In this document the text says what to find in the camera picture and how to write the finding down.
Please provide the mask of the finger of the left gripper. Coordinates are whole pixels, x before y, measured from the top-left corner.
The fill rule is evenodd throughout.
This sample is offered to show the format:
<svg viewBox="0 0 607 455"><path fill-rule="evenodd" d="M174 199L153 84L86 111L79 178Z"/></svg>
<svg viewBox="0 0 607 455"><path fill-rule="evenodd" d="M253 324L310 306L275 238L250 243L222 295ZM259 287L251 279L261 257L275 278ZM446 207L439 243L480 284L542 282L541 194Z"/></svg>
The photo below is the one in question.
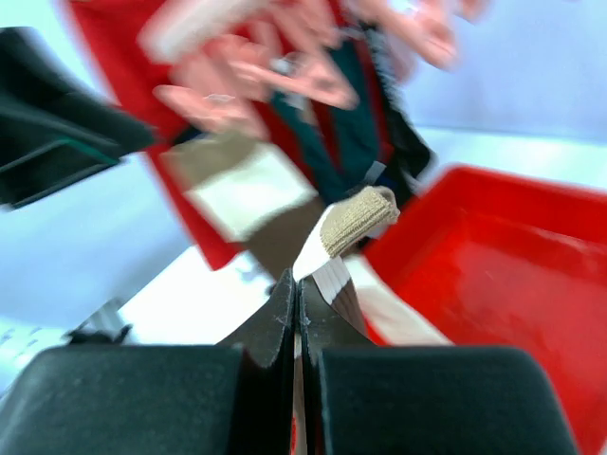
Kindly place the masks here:
<svg viewBox="0 0 607 455"><path fill-rule="evenodd" d="M1 31L1 202L32 204L156 141L152 127L59 74L25 27Z"/></svg>

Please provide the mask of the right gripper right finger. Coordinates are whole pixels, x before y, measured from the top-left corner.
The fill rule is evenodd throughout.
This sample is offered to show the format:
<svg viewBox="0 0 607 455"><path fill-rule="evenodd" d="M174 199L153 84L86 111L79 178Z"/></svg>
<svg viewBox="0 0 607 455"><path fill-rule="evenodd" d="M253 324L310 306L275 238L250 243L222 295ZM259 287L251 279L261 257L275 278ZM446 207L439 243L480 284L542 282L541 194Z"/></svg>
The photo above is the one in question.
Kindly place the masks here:
<svg viewBox="0 0 607 455"><path fill-rule="evenodd" d="M381 347L298 287L311 454L574 454L541 366L504 346Z"/></svg>

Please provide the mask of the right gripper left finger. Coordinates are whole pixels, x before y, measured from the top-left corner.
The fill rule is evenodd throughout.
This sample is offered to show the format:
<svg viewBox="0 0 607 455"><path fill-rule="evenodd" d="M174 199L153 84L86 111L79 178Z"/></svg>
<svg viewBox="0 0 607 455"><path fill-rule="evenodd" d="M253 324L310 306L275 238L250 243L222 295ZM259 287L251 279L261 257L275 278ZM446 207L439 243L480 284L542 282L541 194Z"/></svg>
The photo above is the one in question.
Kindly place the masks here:
<svg viewBox="0 0 607 455"><path fill-rule="evenodd" d="M297 286L215 345L75 344L36 355L1 409L5 454L286 454Z"/></svg>

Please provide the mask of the pink round clip hanger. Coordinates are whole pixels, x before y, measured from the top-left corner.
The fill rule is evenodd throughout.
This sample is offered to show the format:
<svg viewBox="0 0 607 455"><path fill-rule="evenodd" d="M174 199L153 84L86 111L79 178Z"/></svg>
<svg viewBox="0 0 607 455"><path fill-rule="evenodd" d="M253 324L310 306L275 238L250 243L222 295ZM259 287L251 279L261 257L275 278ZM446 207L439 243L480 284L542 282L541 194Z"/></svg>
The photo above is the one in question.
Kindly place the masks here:
<svg viewBox="0 0 607 455"><path fill-rule="evenodd" d="M352 27L387 34L390 61L404 79L404 51L437 68L456 59L450 24L457 12L474 21L483 1L341 1ZM280 91L295 101L315 100L352 109L352 83L328 52L348 33L326 1L168 1L144 24L138 41L154 62L173 69L156 96L190 124L213 133L235 128L266 139L267 128L250 102Z"/></svg>

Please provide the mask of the brown beige striped sock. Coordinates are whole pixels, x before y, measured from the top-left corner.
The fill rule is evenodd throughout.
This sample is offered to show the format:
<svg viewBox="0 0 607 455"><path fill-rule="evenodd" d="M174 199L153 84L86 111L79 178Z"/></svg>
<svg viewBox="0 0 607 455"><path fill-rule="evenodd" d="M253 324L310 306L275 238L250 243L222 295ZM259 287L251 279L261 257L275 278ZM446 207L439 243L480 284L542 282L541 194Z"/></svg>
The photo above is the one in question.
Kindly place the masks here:
<svg viewBox="0 0 607 455"><path fill-rule="evenodd" d="M293 265L325 209L282 149L236 130L175 145L162 159L198 212L274 279Z"/></svg>

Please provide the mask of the black sports sock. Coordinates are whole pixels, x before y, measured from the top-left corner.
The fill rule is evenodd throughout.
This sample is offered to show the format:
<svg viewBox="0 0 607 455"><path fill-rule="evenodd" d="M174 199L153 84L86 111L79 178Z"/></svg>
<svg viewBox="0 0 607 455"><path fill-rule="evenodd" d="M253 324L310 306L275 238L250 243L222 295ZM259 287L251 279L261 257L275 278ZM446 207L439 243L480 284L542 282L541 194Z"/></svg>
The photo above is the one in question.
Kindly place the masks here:
<svg viewBox="0 0 607 455"><path fill-rule="evenodd" d="M402 207L414 196L415 182L432 163L434 153L414 130L401 108L401 92L386 34L377 25L359 21L359 26L370 51L387 136L393 147L386 169L377 182L390 186L396 204Z"/></svg>

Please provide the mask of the teal christmas sock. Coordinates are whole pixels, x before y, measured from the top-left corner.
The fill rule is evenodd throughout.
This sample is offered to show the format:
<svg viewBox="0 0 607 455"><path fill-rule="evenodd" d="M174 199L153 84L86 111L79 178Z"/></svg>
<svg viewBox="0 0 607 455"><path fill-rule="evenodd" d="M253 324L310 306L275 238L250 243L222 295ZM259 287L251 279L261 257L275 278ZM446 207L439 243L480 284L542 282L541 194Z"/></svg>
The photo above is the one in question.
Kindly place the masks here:
<svg viewBox="0 0 607 455"><path fill-rule="evenodd" d="M270 105L294 133L300 157L311 171L313 184L326 204L337 202L362 182L379 159L381 145L363 65L351 40L329 56L358 95L352 110L328 108L328 118L314 126L303 120L296 96L274 92Z"/></svg>

